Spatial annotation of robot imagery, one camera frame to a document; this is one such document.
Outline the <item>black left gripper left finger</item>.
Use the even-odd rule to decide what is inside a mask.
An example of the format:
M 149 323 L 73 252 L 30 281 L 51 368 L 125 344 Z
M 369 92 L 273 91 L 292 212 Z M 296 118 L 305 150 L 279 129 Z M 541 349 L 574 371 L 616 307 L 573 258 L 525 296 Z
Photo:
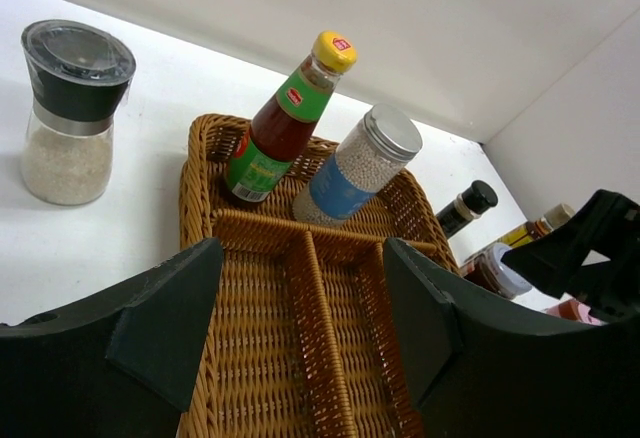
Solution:
M 173 437 L 188 411 L 224 253 L 207 238 L 1 327 L 4 437 Z

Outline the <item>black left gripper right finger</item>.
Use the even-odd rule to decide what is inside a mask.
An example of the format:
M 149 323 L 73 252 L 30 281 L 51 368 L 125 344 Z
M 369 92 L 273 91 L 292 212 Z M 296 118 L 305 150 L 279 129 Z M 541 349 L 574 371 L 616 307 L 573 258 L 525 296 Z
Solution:
M 639 321 L 593 326 L 460 278 L 407 242 L 383 246 L 409 402 L 429 437 L 635 437 Z

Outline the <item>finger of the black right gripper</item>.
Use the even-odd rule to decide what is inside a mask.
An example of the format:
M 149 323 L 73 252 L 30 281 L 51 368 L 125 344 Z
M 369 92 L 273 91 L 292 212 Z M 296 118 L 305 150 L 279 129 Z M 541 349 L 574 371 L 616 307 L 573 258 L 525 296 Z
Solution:
M 639 320 L 639 204 L 604 189 L 557 230 L 503 256 L 540 292 L 572 296 L 593 317 Z

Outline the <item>pink lid spice shaker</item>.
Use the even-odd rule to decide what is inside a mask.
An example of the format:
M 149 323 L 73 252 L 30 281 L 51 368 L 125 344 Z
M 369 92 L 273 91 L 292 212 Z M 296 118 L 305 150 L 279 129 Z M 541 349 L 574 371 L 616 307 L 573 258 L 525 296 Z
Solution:
M 604 322 L 590 315 L 590 308 L 580 301 L 571 298 L 560 302 L 544 311 L 545 314 L 592 326 L 602 326 Z

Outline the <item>white lid spice jar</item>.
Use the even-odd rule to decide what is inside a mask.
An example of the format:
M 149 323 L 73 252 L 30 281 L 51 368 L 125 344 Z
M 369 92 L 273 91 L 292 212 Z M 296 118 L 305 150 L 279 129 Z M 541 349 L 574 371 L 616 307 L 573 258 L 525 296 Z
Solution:
M 493 243 L 478 251 L 459 269 L 466 280 L 507 300 L 512 300 L 533 289 L 521 275 L 506 266 L 502 258 L 512 248 L 504 243 Z

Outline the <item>dark pepper spice bottle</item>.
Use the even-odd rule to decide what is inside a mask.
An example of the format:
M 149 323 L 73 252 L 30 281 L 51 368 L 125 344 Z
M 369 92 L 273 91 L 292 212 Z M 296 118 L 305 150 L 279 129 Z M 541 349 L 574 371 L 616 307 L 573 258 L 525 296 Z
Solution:
M 444 236 L 449 239 L 497 205 L 498 196 L 494 189 L 482 180 L 474 180 L 436 214 L 436 219 Z

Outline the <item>tall white pearl jar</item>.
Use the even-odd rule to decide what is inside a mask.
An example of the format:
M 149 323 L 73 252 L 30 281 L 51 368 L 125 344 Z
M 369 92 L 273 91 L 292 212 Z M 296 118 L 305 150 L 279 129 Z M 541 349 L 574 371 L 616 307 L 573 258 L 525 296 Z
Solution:
M 292 203 L 296 220 L 339 227 L 355 215 L 421 151 L 413 121 L 376 104 L 337 146 Z

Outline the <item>green label sauce bottle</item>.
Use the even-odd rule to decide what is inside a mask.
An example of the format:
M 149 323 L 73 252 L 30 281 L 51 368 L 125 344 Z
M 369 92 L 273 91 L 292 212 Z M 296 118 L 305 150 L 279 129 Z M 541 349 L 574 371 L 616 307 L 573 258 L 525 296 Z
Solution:
M 266 200 L 305 150 L 357 58 L 355 46 L 342 34 L 317 36 L 309 55 L 253 117 L 230 158 L 224 184 L 232 199 L 249 206 Z

